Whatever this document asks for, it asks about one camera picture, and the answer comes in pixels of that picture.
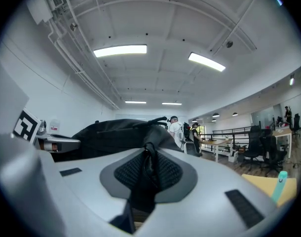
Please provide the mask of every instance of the black cap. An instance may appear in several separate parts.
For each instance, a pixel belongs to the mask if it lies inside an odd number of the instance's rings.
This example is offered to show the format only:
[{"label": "black cap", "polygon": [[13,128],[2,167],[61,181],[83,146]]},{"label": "black cap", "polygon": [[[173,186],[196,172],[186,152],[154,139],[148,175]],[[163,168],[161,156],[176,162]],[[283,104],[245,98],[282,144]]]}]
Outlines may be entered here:
[{"label": "black cap", "polygon": [[177,117],[177,116],[172,116],[172,117],[170,118],[169,122],[171,122],[172,119],[178,119],[178,117]]}]

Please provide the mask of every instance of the rectangular light panel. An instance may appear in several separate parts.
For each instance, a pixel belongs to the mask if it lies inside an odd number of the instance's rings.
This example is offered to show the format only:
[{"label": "rectangular light panel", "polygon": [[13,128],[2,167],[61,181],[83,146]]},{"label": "rectangular light panel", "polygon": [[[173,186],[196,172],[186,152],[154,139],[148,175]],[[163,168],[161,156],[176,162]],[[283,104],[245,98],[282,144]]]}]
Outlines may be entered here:
[{"label": "rectangular light panel", "polygon": [[181,103],[162,103],[163,105],[182,105]]},{"label": "rectangular light panel", "polygon": [[125,101],[127,104],[146,104],[145,101]]},{"label": "rectangular light panel", "polygon": [[221,72],[225,69],[223,65],[195,53],[190,54],[189,60],[203,64]]},{"label": "rectangular light panel", "polygon": [[147,53],[147,45],[114,46],[103,49],[97,49],[93,52],[97,58],[116,54]]}]

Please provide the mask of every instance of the qr code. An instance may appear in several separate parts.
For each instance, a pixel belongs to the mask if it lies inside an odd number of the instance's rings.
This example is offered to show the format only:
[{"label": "qr code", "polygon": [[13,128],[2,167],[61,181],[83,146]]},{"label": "qr code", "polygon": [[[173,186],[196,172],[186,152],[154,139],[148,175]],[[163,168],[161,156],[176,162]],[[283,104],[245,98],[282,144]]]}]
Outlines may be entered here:
[{"label": "qr code", "polygon": [[24,109],[16,123],[13,134],[33,143],[41,121]]}]

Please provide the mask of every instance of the black office chair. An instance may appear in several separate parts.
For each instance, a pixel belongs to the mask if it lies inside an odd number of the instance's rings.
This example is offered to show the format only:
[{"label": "black office chair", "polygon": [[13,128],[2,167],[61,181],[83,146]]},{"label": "black office chair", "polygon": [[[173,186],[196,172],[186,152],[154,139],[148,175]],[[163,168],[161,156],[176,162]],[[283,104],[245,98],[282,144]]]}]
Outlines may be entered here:
[{"label": "black office chair", "polygon": [[295,136],[301,136],[299,133],[297,133],[297,131],[299,130],[299,128],[300,128],[300,116],[299,116],[299,114],[297,113],[297,114],[295,114],[295,116],[294,116],[294,126],[293,126],[293,128],[292,128],[292,131],[293,131],[293,134],[292,135],[295,135]]},{"label": "black office chair", "polygon": [[265,159],[264,164],[267,164],[265,167],[260,167],[260,169],[268,168],[268,172],[265,174],[265,177],[268,174],[275,170],[277,173],[283,170],[282,161],[284,160],[285,155],[287,154],[286,149],[288,145],[283,147],[283,151],[277,150],[276,138],[274,136],[267,136],[262,138],[263,146],[265,152],[269,152],[269,159]]},{"label": "black office chair", "polygon": [[243,154],[244,157],[248,157],[250,160],[244,160],[240,165],[240,167],[242,167],[246,164],[250,164],[248,171],[251,170],[252,164],[258,164],[261,167],[261,162],[256,158],[258,156],[263,156],[264,154],[263,145],[260,141],[261,133],[262,131],[257,125],[250,128],[248,150]]}]

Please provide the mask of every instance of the person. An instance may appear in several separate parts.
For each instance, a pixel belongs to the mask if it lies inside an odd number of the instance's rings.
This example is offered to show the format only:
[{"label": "person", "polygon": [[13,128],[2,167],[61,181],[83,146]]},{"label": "person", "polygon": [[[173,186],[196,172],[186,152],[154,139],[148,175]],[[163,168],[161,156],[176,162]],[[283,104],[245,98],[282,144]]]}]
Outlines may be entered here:
[{"label": "person", "polygon": [[198,123],[194,123],[194,124],[192,125],[191,131],[192,131],[193,136],[194,136],[194,142],[193,142],[193,143],[194,143],[196,152],[197,152],[197,153],[200,153],[200,143],[199,143],[199,142],[201,142],[202,139],[199,137],[198,132],[197,132],[197,130],[196,130],[198,127],[199,127],[199,124],[198,124]]},{"label": "person", "polygon": [[292,129],[292,112],[289,110],[289,107],[285,107],[285,119],[286,122],[289,123],[290,129]]},{"label": "person", "polygon": [[175,143],[177,146],[183,151],[183,143],[182,141],[178,138],[178,133],[182,132],[182,124],[178,121],[178,118],[176,116],[172,116],[169,120],[171,123],[168,132],[170,135],[174,138]]}]

